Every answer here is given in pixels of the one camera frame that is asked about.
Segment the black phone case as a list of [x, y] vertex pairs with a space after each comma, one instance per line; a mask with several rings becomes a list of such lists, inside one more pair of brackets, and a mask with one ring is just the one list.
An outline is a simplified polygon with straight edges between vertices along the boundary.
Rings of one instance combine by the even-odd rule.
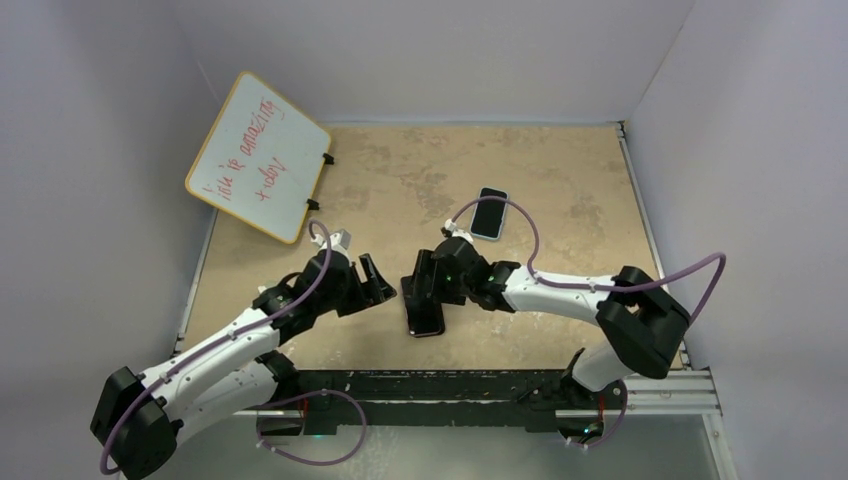
[[442, 306], [430, 293], [417, 293], [411, 276], [401, 278], [409, 334], [415, 338], [445, 333]]

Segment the black phone with pink edge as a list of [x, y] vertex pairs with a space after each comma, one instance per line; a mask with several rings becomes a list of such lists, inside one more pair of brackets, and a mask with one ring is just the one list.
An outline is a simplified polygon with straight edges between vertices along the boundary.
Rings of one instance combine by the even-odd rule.
[[442, 306], [436, 303], [408, 307], [407, 325], [409, 334], [415, 338], [442, 335], [445, 332]]

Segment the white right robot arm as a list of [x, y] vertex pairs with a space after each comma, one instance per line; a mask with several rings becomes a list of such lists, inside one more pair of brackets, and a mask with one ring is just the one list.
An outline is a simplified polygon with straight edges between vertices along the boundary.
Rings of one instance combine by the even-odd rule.
[[600, 328], [603, 341], [577, 353], [561, 381], [564, 399], [576, 407], [631, 374], [666, 378], [692, 324], [686, 308], [637, 267], [542, 281], [519, 262], [487, 261], [461, 237], [420, 250], [400, 285], [408, 320], [442, 325], [443, 305], [472, 302], [486, 311], [547, 313]]

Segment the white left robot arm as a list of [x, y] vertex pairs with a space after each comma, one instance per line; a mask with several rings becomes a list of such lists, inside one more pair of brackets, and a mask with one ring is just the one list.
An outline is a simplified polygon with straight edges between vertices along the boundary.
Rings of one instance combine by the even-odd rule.
[[370, 255], [351, 260], [340, 248], [322, 247], [211, 337], [140, 373], [116, 370], [90, 424], [102, 445], [101, 472], [144, 479], [187, 440], [244, 409], [293, 406], [308, 427], [321, 406], [338, 399], [365, 425], [365, 410], [350, 394], [302, 386], [302, 372], [278, 349], [324, 314], [349, 316], [396, 295]]

